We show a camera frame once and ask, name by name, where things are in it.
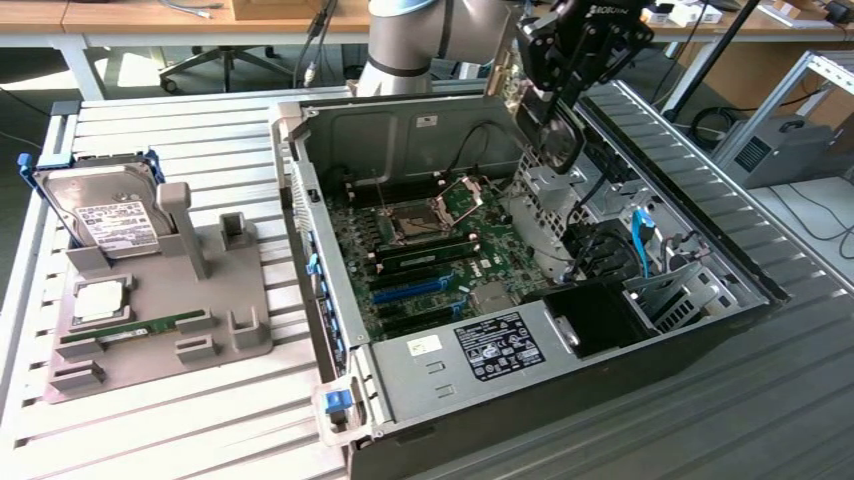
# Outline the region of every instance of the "floor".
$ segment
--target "floor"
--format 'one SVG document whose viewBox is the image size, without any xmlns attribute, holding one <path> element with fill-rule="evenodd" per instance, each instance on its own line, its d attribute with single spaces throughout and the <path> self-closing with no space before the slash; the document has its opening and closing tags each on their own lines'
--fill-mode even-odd
<svg viewBox="0 0 854 480">
<path fill-rule="evenodd" d="M 671 60 L 662 54 L 660 47 L 642 52 L 632 68 L 627 68 L 618 78 L 626 80 L 636 91 L 650 98 Z M 322 70 L 314 86 L 340 85 L 344 72 L 358 75 L 358 66 L 364 64 L 367 52 L 364 46 L 348 45 L 338 49 L 328 46 L 320 57 Z M 292 66 L 299 47 L 276 47 L 279 60 L 284 66 Z M 251 51 L 263 57 L 263 49 Z M 141 98 L 167 96 L 159 87 L 157 63 L 151 60 L 147 48 L 96 49 L 89 52 L 91 59 L 104 77 L 108 98 Z M 167 62 L 177 62 L 191 56 L 189 47 L 168 47 L 161 50 Z M 55 101 L 79 100 L 73 77 L 67 71 L 59 52 L 49 49 L 0 50 L 0 86 L 36 108 L 49 112 Z M 677 81 L 682 68 L 677 65 L 662 86 L 668 91 Z M 434 78 L 450 78 L 452 63 L 434 64 Z M 172 77 L 179 85 L 180 94 L 196 95 L 221 92 L 221 62 L 195 67 L 191 71 Z M 232 91 L 272 90 L 287 88 L 288 80 L 254 65 L 237 62 L 232 72 Z M 695 111 L 711 105 L 725 104 L 709 88 L 701 88 L 686 107 L 682 118 L 691 118 Z M 9 95 L 0 92 L 0 132 L 28 140 L 36 144 L 44 141 L 48 117 L 32 110 Z M 21 152 L 37 155 L 37 149 L 27 143 L 0 135 L 0 302 L 5 294 L 8 275 L 12 269 L 19 244 L 20 228 L 24 221 L 29 189 L 17 176 L 15 160 Z"/>
<path fill-rule="evenodd" d="M 849 282 L 854 282 L 854 262 L 850 261 L 854 243 L 850 235 L 841 233 L 854 225 L 854 184 L 841 177 L 831 177 L 758 188 L 750 193 Z M 815 202 L 826 209 L 817 208 Z"/>
</svg>

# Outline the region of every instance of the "hard drive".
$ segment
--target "hard drive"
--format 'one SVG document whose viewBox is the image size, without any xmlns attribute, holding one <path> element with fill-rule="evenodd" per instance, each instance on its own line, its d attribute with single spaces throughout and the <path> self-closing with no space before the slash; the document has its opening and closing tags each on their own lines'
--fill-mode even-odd
<svg viewBox="0 0 854 480">
<path fill-rule="evenodd" d="M 32 173 L 77 247 L 100 247 L 119 259 L 160 250 L 157 237 L 175 232 L 157 208 L 156 164 L 143 155 L 77 160 L 69 168 Z"/>
</svg>

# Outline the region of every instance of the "blue latch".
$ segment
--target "blue latch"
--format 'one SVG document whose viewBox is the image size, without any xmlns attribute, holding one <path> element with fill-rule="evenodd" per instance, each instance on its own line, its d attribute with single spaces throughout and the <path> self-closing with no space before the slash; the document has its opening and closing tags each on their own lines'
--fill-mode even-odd
<svg viewBox="0 0 854 480">
<path fill-rule="evenodd" d="M 320 268 L 320 258 L 316 253 L 311 254 L 308 258 L 308 265 L 306 265 L 306 273 L 308 275 L 320 275 L 323 273 L 323 269 Z"/>
<path fill-rule="evenodd" d="M 36 192 L 39 192 L 39 196 L 44 198 L 44 193 L 39 188 L 39 184 L 36 183 L 36 179 L 32 177 L 32 155 L 28 153 L 21 153 L 17 156 L 17 174 L 21 176 L 29 188 L 32 188 Z"/>
<path fill-rule="evenodd" d="M 352 407 L 350 390 L 338 390 L 326 394 L 326 414 L 330 415 Z"/>
<path fill-rule="evenodd" d="M 638 250 L 638 256 L 643 263 L 643 278 L 650 277 L 650 266 L 646 260 L 646 248 L 644 244 L 647 239 L 652 236 L 655 231 L 655 222 L 646 210 L 638 209 L 631 215 L 631 241 Z"/>
</svg>

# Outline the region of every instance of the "black pcie slot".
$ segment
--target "black pcie slot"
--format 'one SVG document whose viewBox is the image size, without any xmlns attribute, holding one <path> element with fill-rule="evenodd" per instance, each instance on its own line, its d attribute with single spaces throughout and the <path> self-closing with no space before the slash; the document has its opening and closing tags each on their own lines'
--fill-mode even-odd
<svg viewBox="0 0 854 480">
<path fill-rule="evenodd" d="M 396 275 L 382 276 L 376 280 L 371 280 L 368 282 L 368 289 L 374 291 L 388 287 L 396 287 L 407 283 L 420 282 L 439 277 L 443 273 L 447 272 L 442 272 L 438 268 L 419 268 L 416 270 L 411 270 Z"/>
<path fill-rule="evenodd" d="M 426 330 L 454 319 L 454 307 L 442 307 L 408 317 L 383 321 L 387 335 L 400 336 L 415 330 Z"/>
</svg>

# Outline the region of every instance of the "blue pcie slot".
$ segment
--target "blue pcie slot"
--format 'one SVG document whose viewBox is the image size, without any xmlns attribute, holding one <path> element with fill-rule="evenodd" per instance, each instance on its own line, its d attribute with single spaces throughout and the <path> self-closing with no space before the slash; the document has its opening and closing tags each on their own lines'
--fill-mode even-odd
<svg viewBox="0 0 854 480">
<path fill-rule="evenodd" d="M 435 280 L 418 283 L 408 287 L 390 290 L 387 292 L 379 292 L 374 294 L 374 305 L 382 305 L 404 298 L 416 297 L 428 293 L 443 292 L 448 288 L 448 283 L 454 278 L 454 274 L 444 275 Z"/>
</svg>

